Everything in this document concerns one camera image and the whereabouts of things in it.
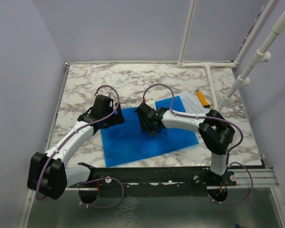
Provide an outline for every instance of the white pvc pipe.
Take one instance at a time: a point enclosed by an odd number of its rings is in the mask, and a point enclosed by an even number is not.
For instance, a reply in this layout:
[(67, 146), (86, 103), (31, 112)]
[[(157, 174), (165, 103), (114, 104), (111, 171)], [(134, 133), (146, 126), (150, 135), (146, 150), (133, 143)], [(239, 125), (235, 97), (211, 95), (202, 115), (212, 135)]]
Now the white pvc pipe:
[[(211, 67), (231, 67), (234, 68), (237, 65), (235, 65), (234, 63), (211, 63), (211, 62), (207, 62), (206, 64), (209, 64), (209, 66)], [(185, 63), (184, 64), (185, 67), (205, 67), (205, 63)]]
[(270, 34), (268, 35), (268, 37), (265, 39), (265, 41), (262, 43), (261, 47), (259, 48), (259, 51), (261, 53), (264, 53), (269, 46), (272, 44), (272, 42), (275, 40), (275, 38), (278, 36), (279, 34), (274, 33), (273, 31), (270, 32)]
[[(244, 80), (251, 70), (258, 65), (258, 63), (262, 59), (262, 55), (266, 54), (266, 51), (271, 46), (275, 38), (285, 30), (285, 11), (281, 14), (279, 19), (276, 21), (274, 26), (272, 27), (272, 31), (262, 43), (261, 47), (256, 51), (256, 53), (252, 56), (249, 64), (245, 67), (244, 71), (239, 76), (240, 79)], [(234, 88), (235, 82), (232, 84), (232, 88), (228, 91), (228, 93), (223, 97), (223, 100), (220, 102), (218, 106), (218, 110), (220, 110), (230, 99), (233, 93), (237, 90)]]
[(256, 21), (256, 24), (254, 25), (254, 27), (252, 28), (248, 39), (245, 41), (243, 47), (241, 48), (240, 52), (237, 55), (236, 60), (234, 60), (234, 62), (239, 63), (243, 54), (245, 53), (245, 51), (247, 50), (250, 42), (252, 41), (252, 39), (255, 37), (256, 32), (258, 31), (258, 29), (260, 28), (260, 26), (262, 25), (264, 19), (266, 18), (266, 16), (268, 15), (269, 11), (271, 10), (272, 6), (274, 5), (276, 0), (270, 0), (268, 2), (268, 4), (266, 5), (266, 7), (263, 9), (263, 12), (261, 13), (259, 19)]
[(215, 94), (215, 88), (214, 88), (214, 84), (213, 84), (213, 81), (212, 81), (210, 66), (209, 65), (205, 65), (205, 69), (206, 69), (208, 82), (209, 82), (209, 86), (210, 86), (210, 92), (211, 92), (212, 102), (213, 102), (213, 109), (216, 109), (218, 107), (218, 100), (217, 100), (217, 96)]
[(192, 18), (193, 18), (195, 2), (196, 2), (196, 0), (191, 0), (191, 4), (190, 4), (190, 8), (189, 8), (189, 14), (188, 14), (188, 18), (187, 18), (186, 27), (185, 27), (185, 34), (184, 34), (184, 38), (183, 38), (183, 41), (181, 44), (181, 49), (180, 49), (179, 63), (182, 63), (182, 60), (184, 57), (185, 47), (186, 47), (187, 39), (188, 39), (189, 32), (190, 32)]

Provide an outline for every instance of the purple tube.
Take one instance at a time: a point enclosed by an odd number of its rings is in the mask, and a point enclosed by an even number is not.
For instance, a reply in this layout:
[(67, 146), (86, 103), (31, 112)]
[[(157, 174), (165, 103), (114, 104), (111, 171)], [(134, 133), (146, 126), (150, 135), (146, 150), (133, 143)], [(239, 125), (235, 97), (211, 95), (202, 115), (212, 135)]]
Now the purple tube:
[(46, 196), (40, 197), (39, 196), (39, 189), (40, 189), (40, 184), (41, 184), (41, 180), (43, 177), (43, 174), (45, 172), (45, 170), (47, 169), (47, 166), (49, 164), (49, 162), (51, 161), (51, 159), (55, 156), (56, 152), (53, 152), (52, 155), (47, 159), (46, 163), (44, 164), (41, 174), (39, 176), (38, 182), (37, 182), (37, 187), (36, 187), (36, 200), (41, 201), (44, 200), (46, 198)]
[(114, 110), (113, 110), (109, 115), (107, 115), (107, 116), (105, 116), (105, 117), (103, 117), (103, 118), (101, 118), (101, 119), (99, 119), (99, 120), (95, 120), (95, 121), (93, 121), (93, 122), (91, 122), (91, 123), (87, 123), (87, 124), (85, 124), (85, 125), (83, 125), (83, 126), (77, 128), (75, 131), (72, 132), (72, 134), (70, 134), (70, 135), (57, 147), (57, 150), (60, 150), (60, 149), (67, 143), (67, 141), (69, 141), (69, 139), (72, 138), (72, 136), (73, 136), (76, 132), (78, 132), (78, 131), (84, 129), (85, 127), (92, 126), (93, 124), (99, 123), (99, 122), (101, 122), (101, 121), (103, 121), (103, 120), (109, 118), (110, 116), (112, 116), (112, 115), (115, 113), (115, 111), (117, 110), (117, 108), (118, 108), (118, 106), (119, 106), (119, 94), (118, 94), (117, 90), (114, 89), (114, 88), (113, 88), (112, 86), (110, 86), (110, 85), (102, 85), (102, 86), (100, 86), (100, 87), (96, 90), (96, 93), (95, 93), (95, 94), (97, 94), (98, 91), (99, 91), (99, 89), (101, 89), (101, 88), (103, 88), (103, 87), (108, 87), (108, 88), (112, 89), (112, 90), (116, 93), (116, 96), (117, 96), (117, 104), (116, 104), (116, 107), (114, 108)]
[[(173, 92), (173, 90), (172, 90), (169, 86), (167, 86), (167, 85), (165, 85), (165, 84), (154, 84), (154, 85), (149, 86), (149, 87), (144, 91), (144, 93), (143, 93), (143, 95), (142, 95), (142, 98), (143, 98), (142, 100), (144, 100), (144, 97), (145, 97), (147, 91), (148, 91), (150, 88), (154, 87), (154, 86), (163, 86), (163, 87), (166, 87), (167, 89), (169, 89), (169, 90), (171, 91), (172, 100), (171, 100), (171, 104), (170, 104), (170, 112), (171, 112), (172, 114), (174, 114), (174, 115), (176, 115), (176, 116), (181, 116), (181, 117), (187, 117), (187, 118), (196, 119), (195, 116), (185, 115), (185, 114), (179, 114), (179, 113), (175, 113), (175, 112), (173, 111), (172, 107), (173, 107), (173, 102), (174, 102), (174, 92)], [(228, 152), (230, 152), (232, 149), (234, 149), (235, 147), (239, 146), (239, 145), (243, 142), (244, 134), (243, 134), (242, 130), (241, 130), (236, 124), (234, 124), (234, 123), (232, 123), (232, 122), (230, 122), (230, 121), (228, 121), (228, 120), (220, 119), (220, 118), (213, 117), (213, 116), (199, 116), (199, 119), (212, 119), (212, 120), (218, 120), (218, 121), (221, 121), (221, 122), (225, 122), (225, 123), (228, 123), (228, 124), (234, 126), (234, 127), (239, 131), (240, 136), (241, 136), (240, 140), (238, 141), (237, 144), (235, 144), (234, 146), (230, 147), (230, 148), (228, 149)], [(227, 204), (227, 203), (224, 204), (224, 203), (222, 203), (222, 202), (218, 202), (218, 201), (214, 200), (214, 199), (209, 195), (213, 202), (218, 203), (218, 204), (220, 204), (220, 205), (235, 206), (235, 205), (244, 203), (244, 202), (246, 202), (246, 201), (251, 197), (252, 192), (253, 192), (253, 181), (252, 181), (252, 177), (251, 177), (251, 174), (250, 174), (249, 170), (248, 170), (244, 165), (242, 165), (242, 164), (240, 164), (240, 163), (238, 163), (238, 162), (236, 162), (236, 161), (235, 161), (235, 162), (232, 162), (232, 163), (229, 165), (229, 167), (231, 167), (233, 164), (238, 164), (238, 165), (242, 166), (242, 167), (247, 171), (247, 173), (248, 173), (248, 175), (249, 175), (249, 177), (250, 177), (250, 180), (251, 180), (251, 189), (250, 189), (250, 192), (249, 192), (248, 196), (247, 196), (245, 199), (243, 199), (242, 201), (240, 201), (240, 202), (238, 202), (238, 203), (233, 203), (233, 204)]]
[(81, 184), (89, 184), (89, 183), (93, 183), (93, 182), (96, 182), (96, 181), (102, 181), (102, 180), (105, 180), (105, 179), (112, 179), (114, 181), (117, 181), (120, 184), (120, 186), (122, 187), (122, 195), (121, 195), (121, 197), (120, 197), (120, 199), (118, 200), (117, 203), (115, 203), (115, 204), (113, 204), (111, 206), (103, 206), (103, 207), (101, 207), (101, 206), (94, 206), (92, 204), (85, 204), (85, 203), (82, 202), (82, 200), (80, 198), (80, 195), (78, 194), (78, 199), (79, 199), (80, 203), (83, 204), (83, 205), (86, 205), (88, 207), (97, 208), (97, 209), (110, 209), (110, 208), (116, 207), (118, 204), (120, 204), (123, 201), (123, 199), (124, 199), (124, 186), (123, 186), (123, 184), (121, 183), (120, 180), (118, 180), (118, 179), (116, 179), (114, 177), (103, 177), (103, 178), (99, 178), (99, 179), (95, 179), (95, 180), (89, 180), (89, 181), (86, 181), (86, 182), (82, 182)]

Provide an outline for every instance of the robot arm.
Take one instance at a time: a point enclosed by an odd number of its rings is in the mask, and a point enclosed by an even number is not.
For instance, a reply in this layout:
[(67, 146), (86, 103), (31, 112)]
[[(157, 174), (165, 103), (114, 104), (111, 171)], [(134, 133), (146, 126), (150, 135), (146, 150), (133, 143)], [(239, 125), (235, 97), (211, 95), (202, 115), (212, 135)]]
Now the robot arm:
[(108, 116), (112, 111), (113, 100), (110, 97), (98, 95), (94, 106), (78, 117), (75, 126), (60, 142), (44, 154), (37, 152), (33, 155), (28, 173), (28, 188), (36, 190), (41, 171), (51, 156), (52, 159), (41, 180), (40, 193), (56, 200), (62, 195), (66, 187), (86, 181), (91, 170), (85, 164), (78, 164), (67, 169), (65, 167), (81, 145), (89, 140), (99, 129), (124, 123), (119, 105), (117, 113), (111, 115), (109, 118), (92, 126), (83, 127)]
[(142, 132), (149, 131), (152, 136), (161, 132), (163, 128), (179, 128), (199, 133), (205, 145), (211, 151), (210, 170), (218, 176), (222, 176), (228, 165), (228, 146), (233, 140), (235, 130), (228, 123), (213, 119), (199, 119), (202, 116), (212, 116), (224, 119), (217, 111), (210, 110), (207, 114), (188, 114), (173, 111), (169, 108), (155, 110), (148, 102), (141, 103), (135, 110), (138, 114)]

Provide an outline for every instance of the small red wire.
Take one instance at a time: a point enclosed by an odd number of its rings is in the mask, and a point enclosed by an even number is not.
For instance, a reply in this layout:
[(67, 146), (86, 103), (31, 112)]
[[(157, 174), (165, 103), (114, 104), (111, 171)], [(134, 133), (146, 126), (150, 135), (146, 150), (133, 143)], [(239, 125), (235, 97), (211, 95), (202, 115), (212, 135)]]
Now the small red wire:
[(98, 193), (99, 193), (99, 190), (100, 190), (100, 182), (97, 181), (97, 191), (98, 191)]
[(226, 181), (224, 181), (223, 185), (220, 187), (219, 191), (222, 192), (222, 188), (225, 186)]

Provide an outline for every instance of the paper sheet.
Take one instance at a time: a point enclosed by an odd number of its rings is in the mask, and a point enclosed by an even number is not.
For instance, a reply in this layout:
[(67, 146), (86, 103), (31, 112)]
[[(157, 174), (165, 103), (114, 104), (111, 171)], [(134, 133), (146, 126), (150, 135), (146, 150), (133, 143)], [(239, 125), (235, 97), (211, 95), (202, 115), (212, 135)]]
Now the paper sheet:
[(196, 94), (191, 94), (188, 91), (183, 91), (180, 94), (178, 94), (181, 98), (181, 102), (185, 107), (185, 110), (187, 113), (208, 113), (209, 109), (204, 108)]

